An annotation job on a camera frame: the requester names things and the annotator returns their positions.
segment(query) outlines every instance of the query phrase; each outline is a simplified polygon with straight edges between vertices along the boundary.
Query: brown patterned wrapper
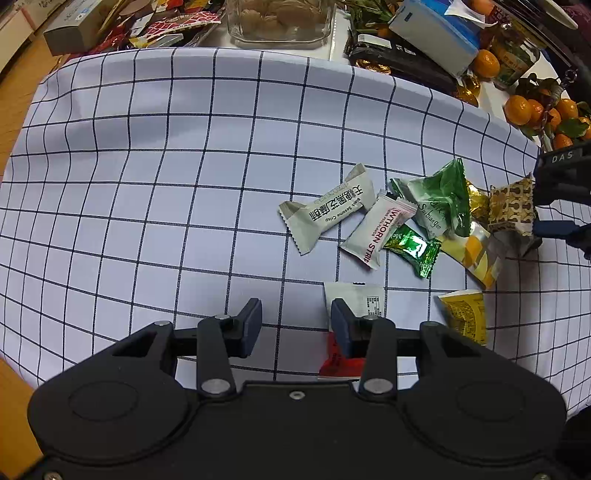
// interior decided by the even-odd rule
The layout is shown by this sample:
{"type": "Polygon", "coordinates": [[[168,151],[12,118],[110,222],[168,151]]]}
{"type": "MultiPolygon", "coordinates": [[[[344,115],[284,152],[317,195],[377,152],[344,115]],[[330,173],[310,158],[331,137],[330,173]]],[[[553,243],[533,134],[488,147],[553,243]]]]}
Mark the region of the brown patterned wrapper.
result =
{"type": "Polygon", "coordinates": [[[531,236],[535,215],[533,190],[529,177],[504,187],[491,187],[489,232],[513,230],[531,236]]]}

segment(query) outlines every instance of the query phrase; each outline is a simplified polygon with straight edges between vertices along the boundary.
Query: tissue box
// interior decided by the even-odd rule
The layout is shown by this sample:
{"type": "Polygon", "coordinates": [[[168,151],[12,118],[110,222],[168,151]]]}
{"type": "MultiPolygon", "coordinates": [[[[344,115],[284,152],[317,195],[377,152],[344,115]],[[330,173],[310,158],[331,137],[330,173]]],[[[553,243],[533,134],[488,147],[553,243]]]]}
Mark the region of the tissue box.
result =
{"type": "Polygon", "coordinates": [[[450,75],[459,77],[478,53],[478,27],[462,18],[444,16],[450,3],[404,0],[389,27],[450,75]]]}
{"type": "Polygon", "coordinates": [[[95,46],[97,34],[117,0],[72,0],[43,36],[53,56],[82,53],[95,46]]]}

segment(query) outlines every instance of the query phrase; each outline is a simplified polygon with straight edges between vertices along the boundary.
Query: white candy wrapper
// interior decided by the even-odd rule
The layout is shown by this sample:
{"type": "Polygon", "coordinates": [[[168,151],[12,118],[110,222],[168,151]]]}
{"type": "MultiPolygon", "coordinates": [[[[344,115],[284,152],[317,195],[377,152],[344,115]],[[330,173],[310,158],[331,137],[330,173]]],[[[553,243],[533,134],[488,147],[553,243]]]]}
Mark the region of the white candy wrapper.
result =
{"type": "Polygon", "coordinates": [[[380,192],[364,219],[340,247],[376,270],[379,251],[394,230],[417,213],[417,206],[404,199],[392,200],[380,192]]]}
{"type": "Polygon", "coordinates": [[[300,255],[304,255],[314,248],[322,232],[362,206],[369,210],[374,202],[374,184],[365,166],[358,163],[345,181],[326,195],[308,205],[283,202],[279,205],[279,213],[287,224],[300,255]]]}
{"type": "Polygon", "coordinates": [[[334,299],[343,299],[356,317],[364,315],[384,315],[384,287],[356,283],[324,282],[326,311],[330,319],[330,308],[334,299]]]}

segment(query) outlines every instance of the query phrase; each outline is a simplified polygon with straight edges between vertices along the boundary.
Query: red candy wrapper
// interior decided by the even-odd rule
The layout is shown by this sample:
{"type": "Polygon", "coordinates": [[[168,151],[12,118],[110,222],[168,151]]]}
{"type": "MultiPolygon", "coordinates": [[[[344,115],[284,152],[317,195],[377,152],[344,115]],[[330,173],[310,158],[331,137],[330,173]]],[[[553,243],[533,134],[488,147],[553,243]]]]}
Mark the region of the red candy wrapper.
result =
{"type": "Polygon", "coordinates": [[[319,380],[357,380],[361,377],[365,358],[346,358],[341,353],[333,332],[329,332],[327,347],[329,357],[320,367],[319,380]]]}
{"type": "Polygon", "coordinates": [[[179,17],[168,18],[166,20],[151,24],[142,37],[145,41],[150,41],[166,33],[189,30],[200,25],[209,25],[213,23],[221,22],[218,15],[211,12],[198,12],[196,14],[180,15],[179,17]]]}
{"type": "Polygon", "coordinates": [[[125,42],[126,37],[125,34],[119,34],[115,36],[110,36],[107,38],[103,43],[97,45],[92,50],[88,52],[88,55],[95,55],[97,53],[104,53],[107,51],[116,51],[119,50],[119,47],[123,45],[125,42]]]}

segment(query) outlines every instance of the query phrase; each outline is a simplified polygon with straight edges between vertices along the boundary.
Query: gray box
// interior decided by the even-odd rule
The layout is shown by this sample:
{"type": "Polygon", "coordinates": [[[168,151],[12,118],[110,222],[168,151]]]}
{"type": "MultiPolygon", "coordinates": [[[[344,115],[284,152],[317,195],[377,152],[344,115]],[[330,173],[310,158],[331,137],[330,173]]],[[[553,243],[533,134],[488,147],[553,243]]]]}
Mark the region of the gray box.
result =
{"type": "Polygon", "coordinates": [[[53,56],[83,53],[97,42],[97,33],[117,0],[72,0],[43,36],[53,56]]]}

